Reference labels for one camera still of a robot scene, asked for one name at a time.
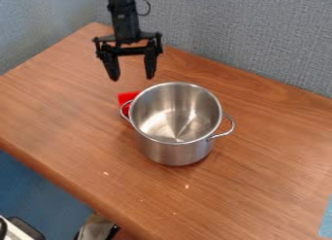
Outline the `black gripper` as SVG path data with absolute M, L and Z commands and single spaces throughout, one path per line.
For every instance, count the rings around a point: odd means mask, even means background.
M 143 54 L 146 79 L 154 77 L 157 69 L 157 55 L 163 52 L 162 34 L 159 32 L 145 32 L 138 26 L 138 17 L 135 14 L 127 16 L 118 14 L 111 17 L 114 33 L 106 36 L 94 37 L 91 42 L 95 47 L 95 55 L 101 59 L 105 70 L 111 81 L 119 77 L 118 56 L 126 54 Z M 142 40 L 147 44 L 142 48 L 122 49 L 121 45 L 130 45 Z

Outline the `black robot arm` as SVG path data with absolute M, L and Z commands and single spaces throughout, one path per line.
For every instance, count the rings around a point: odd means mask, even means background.
M 139 14 L 134 0 L 107 0 L 107 11 L 111 15 L 114 34 L 94 37 L 91 42 L 95 48 L 95 56 L 101 60 L 109 78 L 115 82 L 119 77 L 118 57 L 143 55 L 145 76 L 154 78 L 157 70 L 157 57 L 163 52 L 162 34 L 159 32 L 143 32 L 138 26 Z

